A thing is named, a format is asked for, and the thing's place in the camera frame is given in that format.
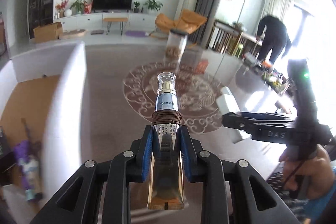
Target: metal screw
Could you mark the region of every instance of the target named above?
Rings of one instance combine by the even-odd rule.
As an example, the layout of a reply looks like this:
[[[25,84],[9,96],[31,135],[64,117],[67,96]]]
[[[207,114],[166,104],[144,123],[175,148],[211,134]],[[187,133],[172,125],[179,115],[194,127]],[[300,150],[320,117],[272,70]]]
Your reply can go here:
[[[85,162],[85,167],[90,168],[94,165],[95,165],[95,162],[93,160],[88,160],[88,161]]]
[[[249,163],[246,160],[240,160],[238,162],[239,166],[241,167],[248,167]]]
[[[130,150],[124,152],[124,157],[130,158],[134,155],[134,153]]]
[[[208,151],[201,151],[199,152],[199,155],[202,157],[202,158],[207,158],[208,156],[210,156],[210,153]]]

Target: purple rug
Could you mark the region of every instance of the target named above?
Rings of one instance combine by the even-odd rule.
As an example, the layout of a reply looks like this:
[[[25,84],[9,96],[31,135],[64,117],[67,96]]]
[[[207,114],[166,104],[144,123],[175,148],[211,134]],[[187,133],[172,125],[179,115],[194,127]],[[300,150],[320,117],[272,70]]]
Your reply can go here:
[[[143,31],[126,31],[125,35],[128,37],[146,37],[146,32]]]

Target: gold tube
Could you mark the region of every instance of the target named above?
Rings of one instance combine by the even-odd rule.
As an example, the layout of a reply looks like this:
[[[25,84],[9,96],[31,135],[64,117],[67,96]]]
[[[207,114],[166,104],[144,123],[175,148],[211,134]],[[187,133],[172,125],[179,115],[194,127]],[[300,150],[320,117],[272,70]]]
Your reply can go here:
[[[170,72],[163,72],[157,78],[159,89],[155,110],[178,110],[176,76]],[[177,138],[179,125],[157,124],[154,128],[148,209],[184,209],[182,157]]]

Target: transparent bottle cap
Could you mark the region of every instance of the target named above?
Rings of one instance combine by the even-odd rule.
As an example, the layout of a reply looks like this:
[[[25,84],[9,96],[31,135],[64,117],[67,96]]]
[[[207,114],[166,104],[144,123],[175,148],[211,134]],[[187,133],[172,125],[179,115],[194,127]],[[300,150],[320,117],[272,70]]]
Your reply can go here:
[[[157,79],[159,80],[159,89],[157,90],[157,94],[164,92],[176,94],[175,74],[171,72],[162,72],[157,76]]]

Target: leather chair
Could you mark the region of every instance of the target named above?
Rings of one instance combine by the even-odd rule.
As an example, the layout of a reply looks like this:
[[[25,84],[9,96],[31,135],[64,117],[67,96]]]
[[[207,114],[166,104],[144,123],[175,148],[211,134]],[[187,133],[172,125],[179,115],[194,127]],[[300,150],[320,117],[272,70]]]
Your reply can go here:
[[[188,9],[183,9],[180,18],[171,20],[165,14],[159,14],[155,20],[156,27],[162,32],[169,33],[170,29],[180,29],[188,34],[195,32],[201,27],[207,18]]]

